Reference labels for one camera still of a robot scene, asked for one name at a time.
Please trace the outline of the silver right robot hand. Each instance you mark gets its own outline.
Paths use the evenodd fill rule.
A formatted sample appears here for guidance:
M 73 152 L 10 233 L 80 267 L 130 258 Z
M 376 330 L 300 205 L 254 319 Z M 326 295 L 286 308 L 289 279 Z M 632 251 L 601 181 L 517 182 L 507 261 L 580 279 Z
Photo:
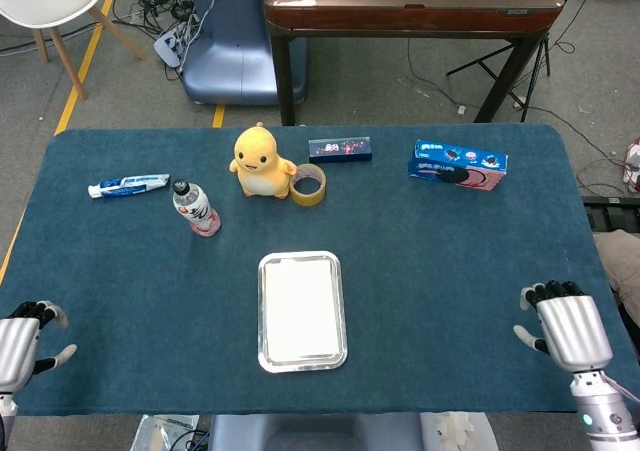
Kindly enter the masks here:
M 513 327 L 514 334 L 561 369 L 602 370 L 611 362 L 613 351 L 596 303 L 576 283 L 551 280 L 524 287 L 520 308 L 536 313 L 543 335 L 534 336 L 521 325 Z

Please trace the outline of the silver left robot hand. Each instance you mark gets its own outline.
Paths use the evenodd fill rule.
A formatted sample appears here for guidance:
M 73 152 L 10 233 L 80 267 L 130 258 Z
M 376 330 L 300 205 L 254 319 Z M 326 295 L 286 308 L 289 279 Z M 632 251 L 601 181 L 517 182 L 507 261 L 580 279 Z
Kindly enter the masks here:
M 76 344 L 57 355 L 37 359 L 41 331 L 50 322 L 67 329 L 65 311 L 48 300 L 26 301 L 1 319 L 1 393 L 15 394 L 35 375 L 56 369 L 76 353 Z

